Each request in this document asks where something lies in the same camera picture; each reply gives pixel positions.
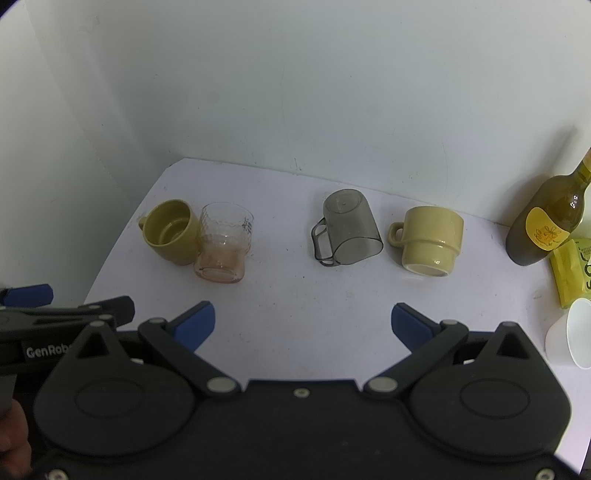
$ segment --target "yellow snack bag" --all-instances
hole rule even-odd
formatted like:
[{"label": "yellow snack bag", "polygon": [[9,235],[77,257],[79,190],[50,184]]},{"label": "yellow snack bag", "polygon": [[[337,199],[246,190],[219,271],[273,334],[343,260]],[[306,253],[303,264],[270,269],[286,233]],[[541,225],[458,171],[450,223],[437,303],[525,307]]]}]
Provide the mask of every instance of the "yellow snack bag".
[{"label": "yellow snack bag", "polygon": [[564,309],[578,298],[591,300],[591,238],[573,238],[550,254],[560,306]]}]

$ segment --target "white paper cup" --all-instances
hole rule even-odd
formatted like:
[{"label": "white paper cup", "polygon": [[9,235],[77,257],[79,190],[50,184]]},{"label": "white paper cup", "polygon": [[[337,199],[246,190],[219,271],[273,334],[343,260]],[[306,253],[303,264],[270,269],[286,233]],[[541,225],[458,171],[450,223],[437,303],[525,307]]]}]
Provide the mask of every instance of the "white paper cup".
[{"label": "white paper cup", "polygon": [[546,356],[552,365],[591,368],[591,301],[577,299],[546,334]]}]

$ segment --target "olive oil bottle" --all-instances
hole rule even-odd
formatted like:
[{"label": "olive oil bottle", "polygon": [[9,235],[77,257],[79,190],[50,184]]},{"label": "olive oil bottle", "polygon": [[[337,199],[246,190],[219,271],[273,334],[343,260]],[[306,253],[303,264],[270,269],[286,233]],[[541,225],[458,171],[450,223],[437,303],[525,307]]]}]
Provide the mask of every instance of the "olive oil bottle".
[{"label": "olive oil bottle", "polygon": [[583,218],[589,183],[591,150],[570,175],[557,175],[541,185],[507,235],[505,248],[513,262],[531,265],[569,237]]}]

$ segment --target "black handle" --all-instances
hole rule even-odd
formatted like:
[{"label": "black handle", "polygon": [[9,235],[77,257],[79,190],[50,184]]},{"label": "black handle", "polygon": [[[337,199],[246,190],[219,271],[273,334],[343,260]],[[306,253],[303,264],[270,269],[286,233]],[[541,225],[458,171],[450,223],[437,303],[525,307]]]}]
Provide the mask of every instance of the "black handle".
[{"label": "black handle", "polygon": [[326,227],[326,218],[323,218],[320,222],[318,222],[316,225],[314,225],[314,228],[312,229],[311,234],[312,234],[312,243],[314,244],[314,258],[316,260],[318,260],[320,262],[320,264],[324,265],[325,267],[334,267],[336,265],[339,265],[339,263],[334,259],[334,254],[332,253],[332,251],[330,252],[331,256],[329,256],[329,257],[322,258],[320,256],[320,245],[318,244],[318,237],[327,231],[325,228],[320,233],[315,233],[315,231],[318,229],[318,227],[320,225],[324,225]]}]

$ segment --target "mug rim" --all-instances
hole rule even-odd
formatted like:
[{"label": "mug rim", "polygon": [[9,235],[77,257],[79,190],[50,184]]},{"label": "mug rim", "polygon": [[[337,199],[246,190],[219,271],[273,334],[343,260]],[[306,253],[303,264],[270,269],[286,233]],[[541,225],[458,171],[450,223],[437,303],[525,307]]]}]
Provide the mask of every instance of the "mug rim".
[{"label": "mug rim", "polygon": [[572,329],[570,329],[571,333],[569,334],[569,326],[572,326],[572,324],[575,321],[579,321],[579,319],[582,318],[581,316],[579,316],[579,314],[575,315],[576,310],[579,310],[579,309],[588,310],[590,306],[591,306],[591,300],[586,299],[584,297],[579,297],[578,299],[576,299],[572,303],[572,305],[569,308],[569,311],[566,313],[566,343],[567,343],[567,346],[569,347],[569,354],[570,354],[571,359],[573,360],[574,364],[577,367],[579,367],[581,370],[591,369],[591,364],[587,362],[587,364],[585,366],[583,366],[580,363],[580,360],[581,360],[580,357],[578,358],[578,360],[577,360],[577,358],[575,358],[575,356],[577,354],[573,352],[573,345],[572,345],[574,332],[572,332]]},{"label": "mug rim", "polygon": [[[415,267],[416,265],[420,265],[421,267],[427,267],[427,268],[431,268],[432,270],[437,270],[439,272],[441,272],[443,275],[429,275],[423,272],[419,272],[417,270],[415,270],[413,267]],[[406,268],[406,270],[408,270],[411,273],[414,273],[416,275],[423,275],[425,277],[433,277],[433,278],[443,278],[443,277],[447,277],[450,272],[448,272],[447,270],[444,270],[442,268],[439,267],[432,267],[431,265],[425,265],[422,263],[410,263],[407,265],[403,265],[404,268]]]},{"label": "mug rim", "polygon": [[[150,217],[152,216],[152,214],[154,214],[160,207],[163,207],[169,203],[173,203],[173,202],[180,202],[183,205],[185,205],[185,207],[188,209],[189,211],[189,221],[187,222],[187,226],[183,229],[183,232],[176,238],[174,238],[173,240],[171,240],[170,242],[167,242],[165,244],[155,244],[152,243],[150,240],[148,240],[148,237],[146,237],[146,224],[150,221]],[[144,237],[144,241],[151,247],[153,248],[159,248],[159,247],[167,247],[169,245],[172,245],[173,243],[175,243],[177,240],[179,240],[182,236],[183,233],[185,233],[185,231],[189,228],[189,223],[191,222],[191,220],[193,220],[193,214],[192,214],[193,210],[191,208],[191,206],[183,199],[169,199],[169,200],[165,200],[162,203],[159,203],[158,205],[156,205],[151,211],[150,213],[146,216],[146,220],[144,222],[144,227],[142,228],[142,236]]]},{"label": "mug rim", "polygon": [[[352,262],[352,263],[343,263],[343,262],[339,262],[339,261],[338,261],[338,260],[335,258],[335,257],[336,257],[336,254],[337,254],[337,252],[339,251],[339,248],[341,248],[341,247],[342,247],[342,246],[343,246],[345,243],[347,243],[347,242],[350,242],[351,240],[358,240],[358,239],[360,239],[360,238],[362,238],[362,239],[365,239],[365,240],[373,240],[374,242],[377,242],[377,243],[379,243],[379,245],[380,245],[380,248],[379,248],[379,250],[378,250],[376,253],[374,253],[374,254],[371,254],[371,255],[368,255],[367,257],[363,257],[363,258],[360,258],[360,259],[358,259],[358,260],[355,260],[355,261],[354,261],[354,262]],[[356,264],[357,262],[361,262],[362,260],[365,260],[366,258],[371,258],[371,257],[374,257],[374,256],[378,255],[379,253],[381,253],[381,252],[382,252],[382,250],[383,250],[383,249],[384,249],[384,242],[382,241],[382,239],[381,239],[381,238],[375,238],[375,237],[373,237],[373,236],[365,236],[365,235],[356,235],[356,236],[352,236],[351,238],[347,238],[347,239],[345,239],[344,241],[342,241],[342,242],[341,242],[341,243],[340,243],[340,244],[337,246],[337,248],[335,249],[335,251],[332,253],[332,257],[331,257],[331,258],[332,258],[332,259],[333,259],[333,260],[334,260],[334,261],[335,261],[335,262],[336,262],[338,265],[353,265],[353,264]]]}]

